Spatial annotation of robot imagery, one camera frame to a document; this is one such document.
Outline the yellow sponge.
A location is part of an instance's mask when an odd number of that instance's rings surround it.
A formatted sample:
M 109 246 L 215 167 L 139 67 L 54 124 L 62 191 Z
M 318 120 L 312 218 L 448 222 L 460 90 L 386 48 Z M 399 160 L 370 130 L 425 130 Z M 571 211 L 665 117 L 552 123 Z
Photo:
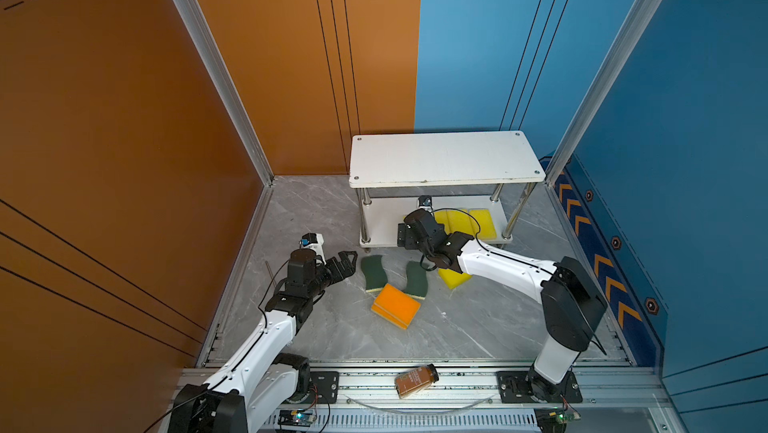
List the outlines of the yellow sponge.
M 478 233 L 478 225 L 469 212 L 451 209 L 446 214 L 452 232 L 461 232 L 471 236 Z
M 490 242 L 497 238 L 493 217 L 488 209 L 473 209 L 469 214 L 473 218 L 473 230 L 478 239 Z
M 450 221 L 448 218 L 448 212 L 435 210 L 433 213 L 433 216 L 435 218 L 435 221 L 438 224 L 442 225 L 444 227 L 445 232 L 449 234 L 451 232 L 451 227 L 450 227 Z
M 450 290 L 456 289 L 472 278 L 467 273 L 458 273 L 449 269 L 439 269 L 438 275 Z

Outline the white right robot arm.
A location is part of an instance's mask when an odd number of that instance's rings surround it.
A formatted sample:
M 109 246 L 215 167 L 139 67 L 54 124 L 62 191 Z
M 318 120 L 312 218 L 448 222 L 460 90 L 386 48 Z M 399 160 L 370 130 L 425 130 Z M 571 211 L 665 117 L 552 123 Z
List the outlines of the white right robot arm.
M 498 386 L 504 402 L 579 403 L 573 365 L 591 344 L 608 309 L 591 274 L 576 259 L 558 262 L 524 257 L 479 239 L 478 233 L 447 232 L 429 209 L 431 199 L 397 227 L 397 245 L 415 250 L 434 266 L 481 277 L 533 299 L 543 311 L 547 338 L 528 372 L 502 373 Z

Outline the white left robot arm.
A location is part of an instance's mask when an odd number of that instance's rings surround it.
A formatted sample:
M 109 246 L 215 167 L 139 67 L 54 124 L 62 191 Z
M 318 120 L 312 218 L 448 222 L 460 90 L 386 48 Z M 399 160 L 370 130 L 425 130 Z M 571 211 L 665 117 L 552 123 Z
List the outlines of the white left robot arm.
M 256 432 L 287 402 L 314 402 L 309 360 L 286 353 L 326 289 L 353 276 L 358 253 L 326 259 L 319 246 L 294 250 L 287 275 L 260 309 L 253 333 L 212 376 L 186 385 L 169 410 L 168 432 Z

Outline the white two-tier shelf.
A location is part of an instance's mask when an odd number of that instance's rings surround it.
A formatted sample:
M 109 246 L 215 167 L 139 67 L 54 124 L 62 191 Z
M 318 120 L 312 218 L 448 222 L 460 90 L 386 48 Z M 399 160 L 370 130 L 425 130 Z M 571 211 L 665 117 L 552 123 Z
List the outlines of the white two-tier shelf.
M 493 224 L 486 241 L 508 244 L 503 187 L 544 180 L 544 167 L 519 131 L 356 135 L 352 140 L 349 185 L 358 196 L 364 248 L 395 247 L 398 224 L 419 206 L 418 194 L 372 198 L 372 190 L 491 185 L 494 191 L 485 195 L 436 196 L 433 207 L 485 210 Z

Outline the green scouring sponge left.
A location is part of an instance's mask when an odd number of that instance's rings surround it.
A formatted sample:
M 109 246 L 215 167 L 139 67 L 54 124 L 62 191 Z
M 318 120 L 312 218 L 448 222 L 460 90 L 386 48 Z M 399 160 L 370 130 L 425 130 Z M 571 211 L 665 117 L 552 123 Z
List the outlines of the green scouring sponge left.
M 388 284 L 387 272 L 384 269 L 381 255 L 364 257 L 360 267 L 365 278 L 365 291 L 367 293 L 379 292 Z

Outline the green scouring sponge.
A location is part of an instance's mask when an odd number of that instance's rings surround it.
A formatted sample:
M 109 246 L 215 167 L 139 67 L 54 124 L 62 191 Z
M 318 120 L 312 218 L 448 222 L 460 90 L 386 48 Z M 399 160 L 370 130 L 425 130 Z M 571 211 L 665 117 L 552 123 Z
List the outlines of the green scouring sponge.
M 424 300 L 429 289 L 427 271 L 418 262 L 408 262 L 406 278 L 407 283 L 403 292 L 411 298 Z
M 379 292 L 388 284 L 387 272 L 384 269 L 381 255 L 364 257 L 360 267 L 365 278 L 365 291 L 367 293 Z

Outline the green scouring sponge right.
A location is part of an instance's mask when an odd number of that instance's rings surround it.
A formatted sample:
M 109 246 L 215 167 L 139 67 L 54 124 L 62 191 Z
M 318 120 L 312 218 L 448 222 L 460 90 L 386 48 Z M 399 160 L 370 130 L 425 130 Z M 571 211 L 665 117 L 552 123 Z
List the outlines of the green scouring sponge right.
M 408 262 L 406 278 L 407 283 L 403 292 L 411 298 L 424 300 L 429 289 L 427 271 L 418 262 Z

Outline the orange sponge stack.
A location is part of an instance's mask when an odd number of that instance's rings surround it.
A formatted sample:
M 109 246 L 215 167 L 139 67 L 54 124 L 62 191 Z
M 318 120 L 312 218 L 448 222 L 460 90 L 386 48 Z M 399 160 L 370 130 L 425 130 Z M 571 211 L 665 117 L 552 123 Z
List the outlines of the orange sponge stack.
M 392 285 L 385 285 L 375 298 L 371 310 L 402 330 L 407 330 L 421 304 Z

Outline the brown spice bottle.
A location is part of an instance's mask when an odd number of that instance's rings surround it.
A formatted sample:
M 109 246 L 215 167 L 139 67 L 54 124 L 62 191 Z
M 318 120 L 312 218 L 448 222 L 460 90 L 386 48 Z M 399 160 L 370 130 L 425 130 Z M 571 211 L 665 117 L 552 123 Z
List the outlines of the brown spice bottle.
M 395 377 L 394 385 L 400 399 L 430 387 L 439 380 L 439 373 L 434 364 L 412 368 Z

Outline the green circuit board left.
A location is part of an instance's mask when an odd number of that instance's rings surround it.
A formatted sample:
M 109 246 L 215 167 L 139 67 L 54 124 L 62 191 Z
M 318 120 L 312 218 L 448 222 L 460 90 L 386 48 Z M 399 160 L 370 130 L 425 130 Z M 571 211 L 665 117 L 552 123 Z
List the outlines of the green circuit board left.
M 310 428 L 317 420 L 314 410 L 281 410 L 277 424 L 280 428 Z

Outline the circuit board right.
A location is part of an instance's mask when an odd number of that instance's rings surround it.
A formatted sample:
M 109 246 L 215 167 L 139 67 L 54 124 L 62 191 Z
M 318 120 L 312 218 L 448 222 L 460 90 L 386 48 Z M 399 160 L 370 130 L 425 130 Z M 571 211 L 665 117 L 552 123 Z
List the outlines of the circuit board right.
M 579 412 L 572 410 L 546 410 L 537 414 L 537 422 L 542 430 L 549 428 L 564 431 L 568 424 L 580 421 L 581 418 Z

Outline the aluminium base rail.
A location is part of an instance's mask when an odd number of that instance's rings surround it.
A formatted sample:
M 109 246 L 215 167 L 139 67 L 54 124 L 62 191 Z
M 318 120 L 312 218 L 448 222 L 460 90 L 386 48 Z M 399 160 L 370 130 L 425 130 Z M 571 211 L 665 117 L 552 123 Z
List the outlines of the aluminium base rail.
M 578 363 L 556 385 L 519 362 L 310 362 L 182 375 L 166 432 L 681 432 L 655 371 Z

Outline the aluminium corner post left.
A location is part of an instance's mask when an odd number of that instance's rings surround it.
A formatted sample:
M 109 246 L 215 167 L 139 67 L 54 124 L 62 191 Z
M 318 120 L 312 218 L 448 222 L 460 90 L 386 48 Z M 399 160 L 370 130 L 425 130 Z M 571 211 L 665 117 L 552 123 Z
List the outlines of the aluminium corner post left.
M 172 0 L 262 183 L 274 173 L 198 0 Z

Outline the aluminium corner post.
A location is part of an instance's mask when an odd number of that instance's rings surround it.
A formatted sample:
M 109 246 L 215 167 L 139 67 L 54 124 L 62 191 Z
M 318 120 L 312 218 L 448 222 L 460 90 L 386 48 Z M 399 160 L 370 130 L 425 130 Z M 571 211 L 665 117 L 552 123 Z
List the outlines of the aluminium corner post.
M 662 1 L 634 0 L 546 169 L 547 187 L 555 186 Z
M 262 183 L 274 173 L 198 0 L 172 0 Z

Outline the aluminium corner post right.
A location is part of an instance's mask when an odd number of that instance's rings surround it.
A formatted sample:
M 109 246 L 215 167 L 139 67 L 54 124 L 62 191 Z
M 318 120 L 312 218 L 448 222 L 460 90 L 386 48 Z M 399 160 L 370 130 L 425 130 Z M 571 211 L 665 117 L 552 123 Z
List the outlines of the aluminium corner post right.
M 547 187 L 555 186 L 662 1 L 634 0 L 546 169 Z

